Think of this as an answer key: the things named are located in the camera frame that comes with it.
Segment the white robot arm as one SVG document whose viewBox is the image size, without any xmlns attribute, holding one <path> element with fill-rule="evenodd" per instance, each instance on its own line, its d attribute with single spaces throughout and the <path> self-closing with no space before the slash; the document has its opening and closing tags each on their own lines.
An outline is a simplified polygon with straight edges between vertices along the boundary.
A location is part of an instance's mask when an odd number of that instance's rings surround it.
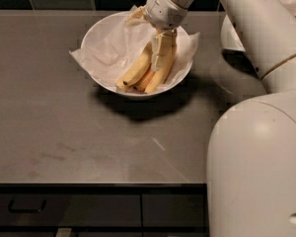
<svg viewBox="0 0 296 237">
<path fill-rule="evenodd" d="M 178 27 L 193 0 L 147 0 L 153 27 Z M 210 237 L 296 237 L 296 0 L 220 0 L 265 95 L 229 109 L 207 153 Z"/>
</svg>

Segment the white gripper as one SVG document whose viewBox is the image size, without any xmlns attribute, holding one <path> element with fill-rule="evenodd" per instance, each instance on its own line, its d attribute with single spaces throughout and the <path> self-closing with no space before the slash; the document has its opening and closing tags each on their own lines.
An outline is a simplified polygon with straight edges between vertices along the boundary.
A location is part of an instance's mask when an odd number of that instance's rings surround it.
<svg viewBox="0 0 296 237">
<path fill-rule="evenodd" d="M 145 24 L 148 21 L 157 30 L 151 38 L 151 67 L 154 71 L 165 68 L 176 54 L 177 30 L 187 15 L 187 9 L 176 5 L 172 0 L 147 0 L 146 5 L 133 7 L 125 17 L 127 26 Z"/>
</svg>

